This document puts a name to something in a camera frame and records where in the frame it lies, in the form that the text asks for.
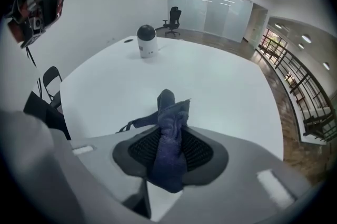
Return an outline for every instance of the wooden floor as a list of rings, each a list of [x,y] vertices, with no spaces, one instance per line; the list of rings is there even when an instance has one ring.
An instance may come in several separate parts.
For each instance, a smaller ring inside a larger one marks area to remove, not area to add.
[[[166,28],[157,30],[158,37],[165,37]],[[282,125],[284,161],[304,174],[315,185],[326,176],[326,164],[331,160],[328,146],[319,146],[299,141],[296,119],[288,95],[273,68],[246,41],[236,43],[223,37],[194,32],[192,30],[177,29],[181,35],[168,34],[167,38],[183,39],[202,45],[218,48],[259,65],[265,75],[274,95]]]

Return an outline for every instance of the railing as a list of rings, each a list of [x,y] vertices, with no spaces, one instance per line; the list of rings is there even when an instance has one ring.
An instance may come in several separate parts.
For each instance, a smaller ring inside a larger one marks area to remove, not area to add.
[[[276,72],[282,74],[290,88],[290,94],[303,117],[305,133],[321,140],[330,141],[337,136],[337,117],[330,99],[324,89],[291,52],[269,37],[263,35],[259,49],[274,65]]]

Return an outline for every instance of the office chair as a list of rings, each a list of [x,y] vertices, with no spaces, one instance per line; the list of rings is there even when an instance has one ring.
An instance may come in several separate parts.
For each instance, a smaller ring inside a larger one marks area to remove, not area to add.
[[[165,21],[165,24],[163,25],[165,28],[169,28],[170,31],[169,32],[165,32],[165,37],[167,34],[169,33],[173,33],[174,37],[175,37],[175,34],[178,33],[180,35],[179,32],[175,32],[174,29],[176,28],[179,28],[179,17],[181,15],[181,10],[178,10],[178,7],[174,6],[171,8],[171,11],[170,11],[170,23],[167,24],[167,20],[163,20]]]
[[[57,92],[55,94],[55,96],[51,95],[48,92],[47,86],[50,84],[51,81],[53,81],[56,77],[59,77],[61,82],[62,82],[62,78],[60,76],[60,73],[58,72],[58,69],[55,66],[50,67],[43,75],[43,85],[44,88],[46,89],[49,99],[51,100],[51,107],[53,108],[57,108],[61,105],[61,96],[60,96],[60,92]]]

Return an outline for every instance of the frosted glass wall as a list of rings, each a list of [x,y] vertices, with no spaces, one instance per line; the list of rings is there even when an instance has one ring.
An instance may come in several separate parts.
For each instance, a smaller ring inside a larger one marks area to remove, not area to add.
[[[241,42],[253,2],[250,0],[167,0],[168,11],[182,11],[180,28],[207,32]]]

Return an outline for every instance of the ceiling light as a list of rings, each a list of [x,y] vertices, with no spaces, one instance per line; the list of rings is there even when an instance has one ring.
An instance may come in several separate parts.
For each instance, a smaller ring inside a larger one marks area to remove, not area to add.
[[[229,0],[223,0],[223,1],[230,2],[230,3],[235,3],[235,2],[231,2],[231,1],[229,1]]]
[[[310,39],[310,37],[309,37],[308,34],[302,35],[302,38],[303,38],[306,42],[308,42],[309,44],[311,43],[311,39]]]
[[[325,69],[330,70],[329,63],[325,62],[325,63],[323,63],[323,66],[325,67]]]

